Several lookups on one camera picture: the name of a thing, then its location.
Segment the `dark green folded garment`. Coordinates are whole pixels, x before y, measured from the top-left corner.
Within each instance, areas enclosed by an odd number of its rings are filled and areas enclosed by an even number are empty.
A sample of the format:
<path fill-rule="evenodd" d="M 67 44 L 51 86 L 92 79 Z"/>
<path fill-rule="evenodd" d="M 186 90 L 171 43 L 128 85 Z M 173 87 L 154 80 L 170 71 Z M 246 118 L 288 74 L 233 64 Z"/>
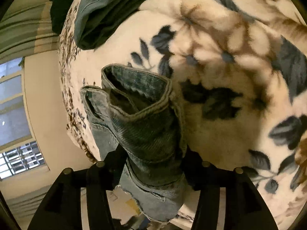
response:
<path fill-rule="evenodd" d="M 74 0 L 50 0 L 52 30 L 60 34 Z M 80 0 L 74 25 L 78 48 L 89 50 L 102 45 L 145 0 Z"/>

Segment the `floral fleece blanket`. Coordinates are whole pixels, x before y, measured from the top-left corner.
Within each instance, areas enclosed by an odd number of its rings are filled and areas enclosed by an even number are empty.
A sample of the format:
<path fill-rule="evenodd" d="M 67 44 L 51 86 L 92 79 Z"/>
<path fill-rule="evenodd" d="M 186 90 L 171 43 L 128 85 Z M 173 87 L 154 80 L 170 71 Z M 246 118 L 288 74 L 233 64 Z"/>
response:
<path fill-rule="evenodd" d="M 89 50 L 78 48 L 73 36 L 79 3 L 74 0 L 66 16 L 59 60 L 75 145 L 91 161 L 104 159 L 80 96 L 84 86 L 101 86 L 103 67 L 166 77 L 187 149 L 220 169 L 241 168 L 277 227 L 289 229 L 306 204 L 306 26 L 293 3 L 145 0 Z M 173 219 L 193 220 L 195 190 L 188 183 L 183 196 Z"/>

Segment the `striped curtain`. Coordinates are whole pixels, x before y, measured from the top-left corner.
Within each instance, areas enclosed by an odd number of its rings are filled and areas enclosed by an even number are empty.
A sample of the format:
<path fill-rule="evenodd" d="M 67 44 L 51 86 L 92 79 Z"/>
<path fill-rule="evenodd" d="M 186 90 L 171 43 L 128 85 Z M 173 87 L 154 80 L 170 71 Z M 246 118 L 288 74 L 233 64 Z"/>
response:
<path fill-rule="evenodd" d="M 52 30 L 51 2 L 35 4 L 3 17 L 1 21 L 1 64 L 58 48 Z"/>

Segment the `blue frayed denim pant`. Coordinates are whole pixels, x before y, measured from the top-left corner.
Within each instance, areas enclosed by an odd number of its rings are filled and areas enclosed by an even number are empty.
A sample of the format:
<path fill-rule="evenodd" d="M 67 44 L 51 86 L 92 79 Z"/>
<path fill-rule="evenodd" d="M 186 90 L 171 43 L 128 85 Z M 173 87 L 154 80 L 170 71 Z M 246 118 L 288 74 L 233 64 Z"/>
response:
<path fill-rule="evenodd" d="M 100 157 L 127 153 L 119 185 L 150 219 L 173 219 L 184 201 L 186 153 L 180 107 L 170 79 L 124 65 L 102 68 L 102 84 L 80 96 Z"/>

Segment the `window with metal grille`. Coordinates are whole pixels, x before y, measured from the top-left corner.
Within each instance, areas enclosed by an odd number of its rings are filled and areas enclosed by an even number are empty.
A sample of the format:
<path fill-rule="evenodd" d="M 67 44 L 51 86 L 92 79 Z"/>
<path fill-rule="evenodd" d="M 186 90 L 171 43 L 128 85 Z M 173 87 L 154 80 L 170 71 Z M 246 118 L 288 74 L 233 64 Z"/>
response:
<path fill-rule="evenodd" d="M 24 57 L 1 64 L 1 180 L 45 166 L 24 86 Z"/>

